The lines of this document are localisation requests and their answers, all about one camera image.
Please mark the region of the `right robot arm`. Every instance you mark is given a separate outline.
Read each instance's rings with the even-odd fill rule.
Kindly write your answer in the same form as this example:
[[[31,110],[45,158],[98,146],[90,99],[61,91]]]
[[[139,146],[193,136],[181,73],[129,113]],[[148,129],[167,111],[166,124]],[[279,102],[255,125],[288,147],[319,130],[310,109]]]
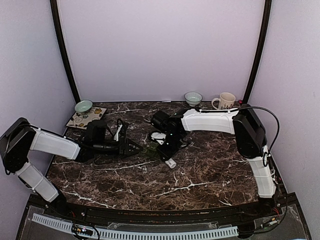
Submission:
[[[269,163],[272,146],[268,145],[266,129],[255,110],[255,106],[248,104],[220,110],[183,108],[172,115],[159,110],[151,118],[150,124],[156,130],[149,138],[158,143],[156,151],[160,159],[174,168],[172,157],[182,149],[187,133],[210,131],[234,135],[238,153],[249,162],[258,196],[263,199],[255,205],[255,213],[266,217],[275,208],[271,198],[276,193],[277,183]]]

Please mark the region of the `white pill bottle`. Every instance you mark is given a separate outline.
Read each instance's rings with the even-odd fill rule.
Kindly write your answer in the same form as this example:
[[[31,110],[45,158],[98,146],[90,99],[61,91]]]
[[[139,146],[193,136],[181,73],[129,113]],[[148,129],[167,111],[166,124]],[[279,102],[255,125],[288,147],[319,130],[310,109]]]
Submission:
[[[169,160],[165,161],[165,164],[170,168],[170,169],[174,169],[177,166],[177,163],[170,158]]]

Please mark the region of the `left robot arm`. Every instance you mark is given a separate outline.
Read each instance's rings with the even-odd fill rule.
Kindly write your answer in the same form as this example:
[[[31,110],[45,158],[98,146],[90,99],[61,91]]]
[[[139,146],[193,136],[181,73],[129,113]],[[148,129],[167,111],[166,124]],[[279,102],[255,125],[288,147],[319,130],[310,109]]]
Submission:
[[[88,123],[84,134],[75,140],[31,125],[19,118],[0,138],[0,158],[7,175],[17,175],[46,202],[60,218],[67,218],[70,206],[64,195],[28,159],[30,151],[64,157],[84,163],[96,154],[111,158],[126,158],[143,151],[143,147],[127,137],[128,123],[118,119],[116,132],[111,132],[103,120]]]

